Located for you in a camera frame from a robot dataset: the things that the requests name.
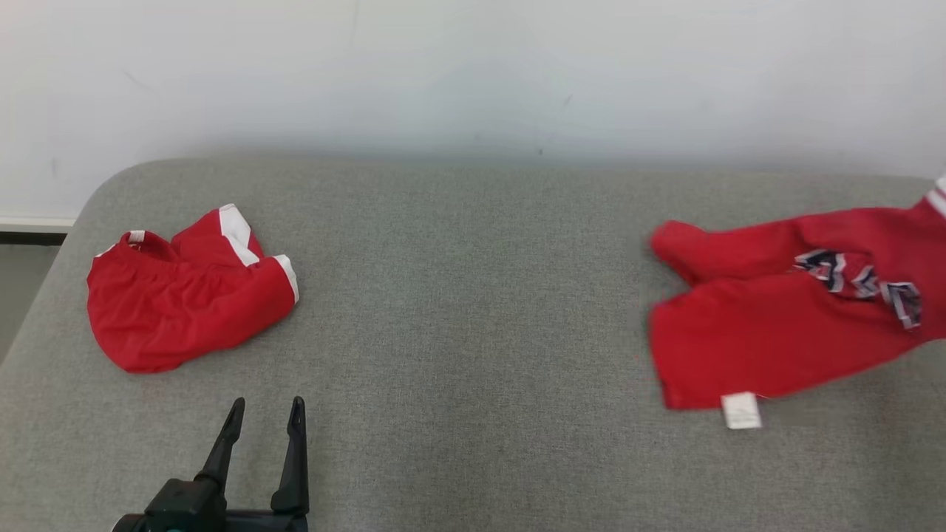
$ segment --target white care label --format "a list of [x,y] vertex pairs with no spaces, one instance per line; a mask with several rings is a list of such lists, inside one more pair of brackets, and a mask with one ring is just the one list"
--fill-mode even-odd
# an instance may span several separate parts
[[752,392],[723,396],[723,416],[730,429],[758,429],[762,426],[759,403]]

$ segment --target black plastic prong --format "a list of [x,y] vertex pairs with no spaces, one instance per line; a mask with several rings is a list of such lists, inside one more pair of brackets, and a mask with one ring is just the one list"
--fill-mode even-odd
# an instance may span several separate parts
[[203,464],[201,472],[197,473],[194,480],[209,478],[217,483],[220,488],[220,495],[227,486],[227,471],[230,469],[230,454],[233,451],[234,444],[239,440],[240,428],[243,426],[243,410],[246,409],[246,400],[239,398],[234,401],[233,407],[227,420],[223,422],[223,428],[214,442],[214,448],[210,450],[207,461]]
[[283,463],[279,489],[274,492],[270,508],[276,514],[305,515],[308,513],[308,451],[306,441],[306,402],[300,397],[292,400],[289,413],[289,447]]

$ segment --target red garment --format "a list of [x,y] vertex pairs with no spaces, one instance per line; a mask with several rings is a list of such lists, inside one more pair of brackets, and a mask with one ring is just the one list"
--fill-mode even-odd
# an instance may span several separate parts
[[692,285],[651,315],[669,408],[791,394],[946,338],[946,179],[909,209],[705,232],[667,222],[657,255]]
[[289,259],[265,257],[232,204],[170,243],[149,231],[125,233],[93,260],[88,284],[92,332],[131,373],[168,371],[237,346],[299,300]]

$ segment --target gray upholstered bench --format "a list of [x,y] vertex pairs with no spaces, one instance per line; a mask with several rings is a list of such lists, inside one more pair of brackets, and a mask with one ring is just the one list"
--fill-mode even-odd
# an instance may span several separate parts
[[[313,530],[946,529],[946,358],[762,405],[664,408],[646,318],[683,290],[648,233],[861,205],[911,179],[163,161],[88,203],[0,365],[0,528],[106,530],[202,465],[247,399],[227,496],[266,507],[291,398]],[[100,352],[92,257],[236,203],[302,299],[232,351],[158,375]]]

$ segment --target navy and white pattern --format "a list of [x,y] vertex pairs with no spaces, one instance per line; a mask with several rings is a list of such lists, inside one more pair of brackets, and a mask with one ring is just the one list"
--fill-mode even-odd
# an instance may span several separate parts
[[881,292],[884,301],[897,313],[903,328],[920,326],[920,291],[913,283],[882,283]]
[[816,249],[795,257],[795,266],[807,271],[821,281],[829,292],[840,297],[870,300],[881,295],[887,305],[897,314],[897,318],[903,323],[903,328],[911,329],[920,326],[922,317],[920,291],[913,283],[883,282],[877,276],[873,265],[862,267],[853,278],[845,277],[848,262],[844,254],[828,249]]
[[816,249],[795,257],[795,265],[823,282],[828,287],[828,292],[839,293],[844,290],[843,272],[847,262],[843,253]]
[[877,273],[874,272],[873,266],[865,266],[851,283],[860,299],[871,299],[880,293],[880,289],[877,288]]

